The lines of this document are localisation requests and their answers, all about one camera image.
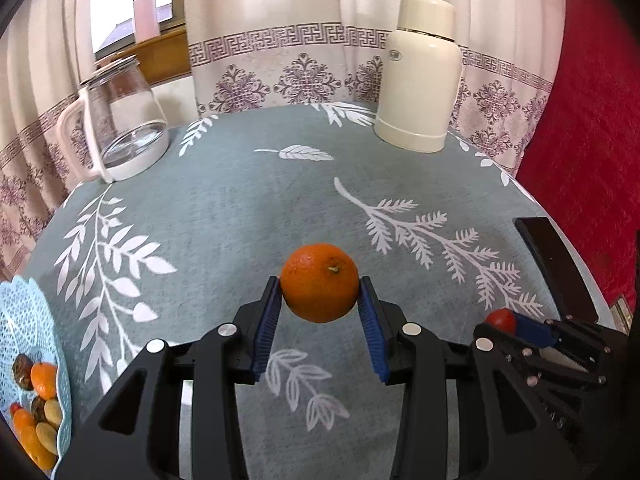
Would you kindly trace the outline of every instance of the thermos lid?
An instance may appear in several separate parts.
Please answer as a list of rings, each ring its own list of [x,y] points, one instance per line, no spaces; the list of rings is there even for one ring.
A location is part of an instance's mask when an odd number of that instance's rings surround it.
[[[453,40],[456,8],[443,0],[402,0],[398,28]]]

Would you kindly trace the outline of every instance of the curtain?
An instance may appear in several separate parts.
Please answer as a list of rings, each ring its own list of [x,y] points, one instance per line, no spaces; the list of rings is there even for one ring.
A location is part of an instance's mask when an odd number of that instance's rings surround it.
[[[558,68],[564,0],[446,0],[463,77],[450,125],[515,173]],[[376,102],[400,0],[184,0],[200,115]]]
[[[24,0],[0,38],[0,278],[20,272],[77,183],[55,124],[93,62],[89,0]],[[81,123],[74,139],[82,152]]]

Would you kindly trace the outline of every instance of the tangerine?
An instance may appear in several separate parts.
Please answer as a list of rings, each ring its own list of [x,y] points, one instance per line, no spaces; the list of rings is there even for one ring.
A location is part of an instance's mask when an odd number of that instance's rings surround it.
[[[20,408],[20,410],[16,410],[14,413],[14,430],[15,434],[20,439],[20,435],[25,430],[25,428],[35,428],[36,421],[33,418],[33,415],[29,412],[29,410],[25,410],[24,408]]]
[[[314,323],[344,316],[358,299],[358,268],[331,244],[300,247],[286,261],[280,288],[291,311]]]
[[[56,465],[56,456],[42,445],[35,427],[24,428],[18,440],[31,460],[43,471],[48,471]]]
[[[56,372],[58,367],[50,363],[37,363],[31,368],[31,383],[44,400],[56,397]]]

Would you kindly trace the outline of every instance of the fruit bowl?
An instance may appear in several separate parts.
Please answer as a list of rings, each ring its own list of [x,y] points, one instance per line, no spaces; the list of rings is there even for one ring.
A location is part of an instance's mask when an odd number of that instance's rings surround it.
[[[15,276],[12,282],[0,283],[0,412],[10,428],[13,428],[12,402],[30,408],[36,397],[35,392],[21,389],[14,381],[12,365],[21,353],[34,363],[46,362],[58,367],[56,392],[62,409],[62,423],[56,440],[59,459],[52,471],[53,478],[71,441],[69,376],[47,299],[33,278],[26,282]]]

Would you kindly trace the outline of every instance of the round table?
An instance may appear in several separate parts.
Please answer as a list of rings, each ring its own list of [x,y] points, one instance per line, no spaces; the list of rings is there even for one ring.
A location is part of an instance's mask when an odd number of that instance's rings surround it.
[[[373,117],[355,103],[210,116],[172,130],[142,174],[74,190],[25,274],[56,320],[76,427],[147,341],[196,340],[232,320],[304,244],[341,247],[381,300],[442,339],[468,344],[505,305],[558,316],[513,225],[546,216],[540,205],[454,134],[438,153],[409,152],[377,138]],[[318,325],[283,306],[271,352],[260,382],[236,388],[250,478],[388,479],[402,386],[373,373],[356,309]],[[184,457],[189,445],[187,431]]]

